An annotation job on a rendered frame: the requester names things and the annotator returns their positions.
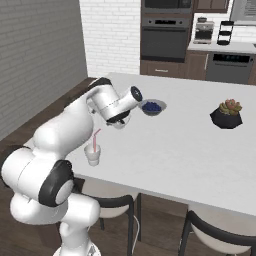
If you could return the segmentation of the pink straw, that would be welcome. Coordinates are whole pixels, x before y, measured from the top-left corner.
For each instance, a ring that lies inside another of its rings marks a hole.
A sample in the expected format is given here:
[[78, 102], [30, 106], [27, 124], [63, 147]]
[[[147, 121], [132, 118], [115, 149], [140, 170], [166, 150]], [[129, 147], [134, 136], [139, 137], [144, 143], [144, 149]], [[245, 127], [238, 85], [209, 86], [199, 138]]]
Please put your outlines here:
[[99, 128], [97, 131], [94, 132], [93, 134], [93, 152], [96, 153], [97, 152], [97, 141], [96, 141], [96, 137], [97, 134], [101, 131], [101, 128]]

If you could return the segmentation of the black microwave oven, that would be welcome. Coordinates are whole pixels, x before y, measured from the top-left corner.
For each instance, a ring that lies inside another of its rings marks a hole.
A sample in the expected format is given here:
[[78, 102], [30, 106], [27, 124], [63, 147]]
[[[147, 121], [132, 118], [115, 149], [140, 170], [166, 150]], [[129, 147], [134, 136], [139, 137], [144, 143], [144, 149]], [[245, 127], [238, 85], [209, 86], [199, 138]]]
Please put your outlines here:
[[189, 14], [192, 0], [142, 0], [142, 12], [148, 14]]

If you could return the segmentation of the grey extractor hood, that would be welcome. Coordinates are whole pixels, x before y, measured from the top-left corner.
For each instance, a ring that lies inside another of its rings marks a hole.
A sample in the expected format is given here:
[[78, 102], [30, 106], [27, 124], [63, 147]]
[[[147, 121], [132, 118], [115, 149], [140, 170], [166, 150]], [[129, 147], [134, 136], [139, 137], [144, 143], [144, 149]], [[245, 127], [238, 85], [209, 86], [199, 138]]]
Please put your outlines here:
[[256, 26], [256, 0], [234, 0], [230, 20], [237, 26]]

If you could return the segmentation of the clear glass cup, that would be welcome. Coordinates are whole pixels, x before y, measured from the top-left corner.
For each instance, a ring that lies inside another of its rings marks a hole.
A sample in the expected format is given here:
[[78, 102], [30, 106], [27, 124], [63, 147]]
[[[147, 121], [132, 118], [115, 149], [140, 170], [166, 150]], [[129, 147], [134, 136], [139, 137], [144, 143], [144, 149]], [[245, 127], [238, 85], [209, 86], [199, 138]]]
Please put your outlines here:
[[92, 144], [88, 144], [84, 148], [84, 153], [88, 160], [88, 163], [91, 166], [96, 166], [100, 162], [101, 148], [99, 145], [93, 146]]

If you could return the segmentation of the blueberries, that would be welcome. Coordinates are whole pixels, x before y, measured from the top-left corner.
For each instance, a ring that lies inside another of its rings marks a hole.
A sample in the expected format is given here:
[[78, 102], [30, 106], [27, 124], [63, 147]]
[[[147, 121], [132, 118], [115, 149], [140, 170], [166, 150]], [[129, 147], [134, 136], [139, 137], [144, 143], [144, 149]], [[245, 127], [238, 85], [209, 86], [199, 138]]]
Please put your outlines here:
[[160, 112], [161, 107], [156, 102], [146, 102], [142, 109], [147, 112]]

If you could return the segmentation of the succulent in black pot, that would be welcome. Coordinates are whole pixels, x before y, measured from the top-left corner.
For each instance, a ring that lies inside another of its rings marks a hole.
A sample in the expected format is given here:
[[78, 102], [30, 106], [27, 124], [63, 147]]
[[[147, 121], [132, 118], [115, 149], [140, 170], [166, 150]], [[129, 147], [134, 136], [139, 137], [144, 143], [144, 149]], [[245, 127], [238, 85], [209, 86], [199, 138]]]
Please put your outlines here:
[[211, 114], [212, 122], [221, 129], [234, 129], [242, 124], [242, 106], [235, 99], [227, 99], [219, 104]]

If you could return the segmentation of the grey bowl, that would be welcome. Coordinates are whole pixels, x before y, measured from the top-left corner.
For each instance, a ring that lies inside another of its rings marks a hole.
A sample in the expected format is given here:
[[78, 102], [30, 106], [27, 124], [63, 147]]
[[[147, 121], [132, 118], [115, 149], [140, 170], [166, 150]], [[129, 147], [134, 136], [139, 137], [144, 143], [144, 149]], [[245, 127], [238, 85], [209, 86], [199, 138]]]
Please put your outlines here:
[[148, 116], [157, 116], [167, 107], [166, 103], [157, 99], [146, 99], [138, 104], [138, 107]]

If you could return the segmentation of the black built-in oven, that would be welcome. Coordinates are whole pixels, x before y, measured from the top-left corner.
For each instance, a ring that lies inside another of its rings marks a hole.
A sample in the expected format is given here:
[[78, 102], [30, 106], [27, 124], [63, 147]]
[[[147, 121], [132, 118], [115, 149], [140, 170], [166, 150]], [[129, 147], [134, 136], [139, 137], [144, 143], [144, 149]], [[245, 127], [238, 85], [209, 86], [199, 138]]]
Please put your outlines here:
[[184, 63], [191, 18], [186, 15], [144, 16], [141, 23], [141, 59]]

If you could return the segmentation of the white chair with black frame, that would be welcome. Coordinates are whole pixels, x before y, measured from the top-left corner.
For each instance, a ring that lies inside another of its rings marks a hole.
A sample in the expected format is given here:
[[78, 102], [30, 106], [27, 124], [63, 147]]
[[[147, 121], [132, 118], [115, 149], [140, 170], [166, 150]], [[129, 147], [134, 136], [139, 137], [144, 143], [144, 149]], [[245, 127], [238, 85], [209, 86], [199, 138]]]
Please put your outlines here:
[[93, 178], [76, 178], [74, 191], [99, 202], [101, 229], [104, 229], [105, 219], [128, 215], [127, 256], [133, 256], [136, 242], [141, 240], [141, 194], [122, 185]]
[[180, 239], [178, 256], [185, 256], [190, 233], [207, 247], [225, 254], [238, 256], [247, 251], [256, 256], [256, 217], [213, 206], [189, 204]]

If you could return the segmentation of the brown wooden cupboards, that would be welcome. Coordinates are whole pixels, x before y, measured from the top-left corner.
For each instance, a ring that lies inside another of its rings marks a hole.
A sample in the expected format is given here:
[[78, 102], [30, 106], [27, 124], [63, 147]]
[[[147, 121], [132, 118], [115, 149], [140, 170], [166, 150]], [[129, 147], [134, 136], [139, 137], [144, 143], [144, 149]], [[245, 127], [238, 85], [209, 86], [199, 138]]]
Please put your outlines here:
[[[160, 77], [183, 78], [191, 80], [206, 80], [206, 69], [209, 55], [217, 52], [203, 52], [189, 50], [184, 63], [140, 61], [140, 74]], [[248, 83], [245, 85], [256, 86], [256, 55], [250, 72]]]

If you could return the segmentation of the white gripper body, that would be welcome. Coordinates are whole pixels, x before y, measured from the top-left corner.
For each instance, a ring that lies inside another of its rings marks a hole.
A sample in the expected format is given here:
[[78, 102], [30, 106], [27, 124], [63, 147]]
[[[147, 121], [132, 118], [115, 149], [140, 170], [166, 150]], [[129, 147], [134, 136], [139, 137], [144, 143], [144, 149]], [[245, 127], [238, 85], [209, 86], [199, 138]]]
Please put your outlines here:
[[127, 125], [127, 123], [123, 119], [121, 119], [121, 120], [118, 120], [115, 123], [107, 122], [106, 125], [114, 127], [115, 129], [121, 130]]

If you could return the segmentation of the silver coffee machine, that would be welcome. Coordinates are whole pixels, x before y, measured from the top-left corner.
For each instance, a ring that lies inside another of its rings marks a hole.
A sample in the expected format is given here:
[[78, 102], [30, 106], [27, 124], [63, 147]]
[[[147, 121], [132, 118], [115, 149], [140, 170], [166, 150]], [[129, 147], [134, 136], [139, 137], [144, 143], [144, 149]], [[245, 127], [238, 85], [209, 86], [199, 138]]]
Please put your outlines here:
[[210, 44], [214, 29], [214, 22], [206, 17], [199, 17], [195, 27], [194, 44]]

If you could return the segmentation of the brown wall cupboard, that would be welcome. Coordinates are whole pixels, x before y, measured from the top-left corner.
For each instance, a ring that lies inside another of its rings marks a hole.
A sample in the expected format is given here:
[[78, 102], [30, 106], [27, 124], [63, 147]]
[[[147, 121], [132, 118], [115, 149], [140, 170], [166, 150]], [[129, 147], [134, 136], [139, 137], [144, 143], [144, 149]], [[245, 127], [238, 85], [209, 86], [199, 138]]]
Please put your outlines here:
[[230, 0], [195, 0], [196, 13], [226, 13]]

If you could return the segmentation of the grey dishwasher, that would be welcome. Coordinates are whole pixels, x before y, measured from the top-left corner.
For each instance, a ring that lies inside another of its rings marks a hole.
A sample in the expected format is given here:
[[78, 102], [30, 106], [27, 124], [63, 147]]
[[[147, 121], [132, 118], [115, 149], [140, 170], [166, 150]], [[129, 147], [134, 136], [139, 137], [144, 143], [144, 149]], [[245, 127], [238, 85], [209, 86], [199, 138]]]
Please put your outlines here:
[[251, 54], [211, 53], [206, 69], [206, 80], [247, 84], [253, 62]]

